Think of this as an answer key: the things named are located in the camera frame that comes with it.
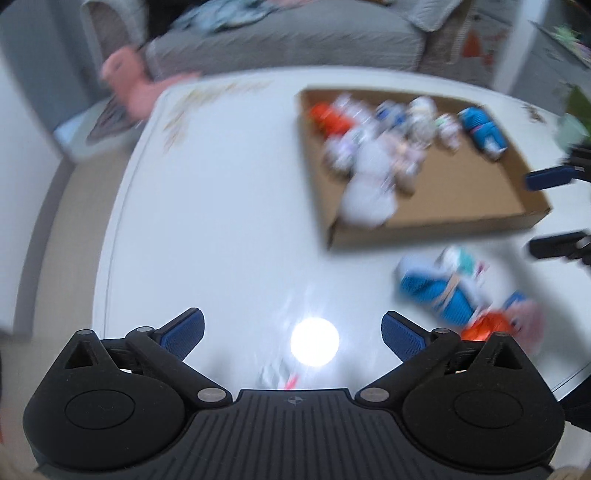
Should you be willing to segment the bright blue knitted bundle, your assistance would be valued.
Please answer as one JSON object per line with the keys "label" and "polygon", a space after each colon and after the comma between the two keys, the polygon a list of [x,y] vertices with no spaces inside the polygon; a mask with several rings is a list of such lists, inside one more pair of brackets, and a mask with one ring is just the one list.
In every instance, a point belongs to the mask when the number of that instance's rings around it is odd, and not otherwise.
{"label": "bright blue knitted bundle", "polygon": [[423,257],[404,257],[396,274],[403,295],[453,326],[467,326],[489,305],[472,278]]}

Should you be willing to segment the white green red-banded bundle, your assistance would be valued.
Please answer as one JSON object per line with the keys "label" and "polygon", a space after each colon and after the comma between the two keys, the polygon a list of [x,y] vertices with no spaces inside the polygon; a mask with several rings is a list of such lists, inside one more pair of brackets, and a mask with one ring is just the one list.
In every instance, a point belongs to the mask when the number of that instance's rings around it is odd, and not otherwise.
{"label": "white green red-banded bundle", "polygon": [[263,366],[257,385],[266,390],[294,390],[300,373],[286,360],[280,359]]}

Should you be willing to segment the orange bundle on table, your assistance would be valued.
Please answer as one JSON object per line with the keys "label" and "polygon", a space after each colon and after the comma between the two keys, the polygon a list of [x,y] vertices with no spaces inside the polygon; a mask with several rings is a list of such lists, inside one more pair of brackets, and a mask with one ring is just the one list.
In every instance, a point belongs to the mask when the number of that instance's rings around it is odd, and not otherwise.
{"label": "orange bundle on table", "polygon": [[502,332],[512,335],[514,327],[502,311],[482,313],[460,334],[464,341],[487,341],[494,333]]}

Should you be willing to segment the white cloth on table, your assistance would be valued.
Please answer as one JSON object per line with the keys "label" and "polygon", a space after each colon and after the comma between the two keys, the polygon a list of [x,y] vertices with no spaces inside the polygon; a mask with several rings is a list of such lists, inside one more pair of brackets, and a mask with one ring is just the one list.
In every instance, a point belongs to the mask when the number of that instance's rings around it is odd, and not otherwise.
{"label": "white cloth on table", "polygon": [[545,333],[541,307],[520,291],[515,291],[504,303],[502,313],[512,327],[512,335],[530,356],[539,353]]}

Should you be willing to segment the small white teal bundle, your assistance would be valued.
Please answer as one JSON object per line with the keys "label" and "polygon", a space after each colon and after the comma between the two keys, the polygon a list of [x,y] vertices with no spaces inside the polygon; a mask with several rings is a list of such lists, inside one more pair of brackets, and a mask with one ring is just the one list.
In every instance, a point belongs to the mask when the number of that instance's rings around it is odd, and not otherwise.
{"label": "small white teal bundle", "polygon": [[477,259],[470,251],[459,245],[451,245],[445,248],[440,257],[439,263],[452,271],[479,279],[488,269],[488,265]]}

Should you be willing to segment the large white knitted bundle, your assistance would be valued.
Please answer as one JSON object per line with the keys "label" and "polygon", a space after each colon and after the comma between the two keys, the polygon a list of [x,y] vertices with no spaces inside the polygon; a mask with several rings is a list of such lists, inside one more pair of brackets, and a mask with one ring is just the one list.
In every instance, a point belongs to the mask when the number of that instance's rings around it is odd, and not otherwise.
{"label": "large white knitted bundle", "polygon": [[377,139],[367,141],[356,151],[351,178],[339,203],[339,220],[356,228],[376,229],[397,208],[391,158]]}

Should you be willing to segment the brown cardboard tray box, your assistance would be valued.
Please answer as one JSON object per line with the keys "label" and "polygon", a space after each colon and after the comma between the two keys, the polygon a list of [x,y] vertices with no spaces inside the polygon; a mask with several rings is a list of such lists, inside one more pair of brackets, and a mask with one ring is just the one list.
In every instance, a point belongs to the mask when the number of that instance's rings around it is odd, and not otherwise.
{"label": "brown cardboard tray box", "polygon": [[464,137],[456,153],[439,145],[429,148],[416,193],[398,195],[396,214],[385,225],[376,229],[346,226],[339,220],[346,179],[322,161],[324,138],[308,117],[312,106],[338,96],[338,89],[314,87],[298,95],[301,145],[326,246],[417,244],[521,231],[533,228],[550,213],[546,195],[526,189],[530,166],[514,143],[499,161],[492,162]]}

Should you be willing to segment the orange plastic bundle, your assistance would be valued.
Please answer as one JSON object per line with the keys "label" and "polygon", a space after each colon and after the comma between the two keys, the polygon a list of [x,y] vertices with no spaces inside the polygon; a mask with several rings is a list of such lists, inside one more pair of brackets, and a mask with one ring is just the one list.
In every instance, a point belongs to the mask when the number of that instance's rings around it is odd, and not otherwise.
{"label": "orange plastic bundle", "polygon": [[320,102],[308,110],[308,117],[318,128],[318,131],[329,138],[331,136],[344,136],[355,126],[353,120],[339,113],[331,104]]}

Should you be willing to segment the pink plastic chair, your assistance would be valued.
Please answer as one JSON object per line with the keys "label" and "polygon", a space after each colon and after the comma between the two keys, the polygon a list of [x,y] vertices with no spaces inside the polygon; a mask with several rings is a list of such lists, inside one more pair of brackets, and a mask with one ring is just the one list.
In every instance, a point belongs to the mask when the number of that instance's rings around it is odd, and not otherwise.
{"label": "pink plastic chair", "polygon": [[166,89],[200,78],[200,73],[182,73],[155,81],[147,75],[146,64],[138,51],[127,45],[116,50],[104,61],[100,77],[131,120],[145,121]]}

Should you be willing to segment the grey quilted sofa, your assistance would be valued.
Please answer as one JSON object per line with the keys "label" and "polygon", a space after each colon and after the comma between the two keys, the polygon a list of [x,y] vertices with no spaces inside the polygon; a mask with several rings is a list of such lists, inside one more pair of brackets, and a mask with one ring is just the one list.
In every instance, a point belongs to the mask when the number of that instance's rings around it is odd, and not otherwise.
{"label": "grey quilted sofa", "polygon": [[159,27],[145,1],[86,1],[81,19],[97,67],[132,46],[149,74],[166,78],[199,71],[216,75],[253,69],[355,66],[442,72],[457,60],[472,13],[469,1],[312,1],[270,13],[256,23],[201,34]]}

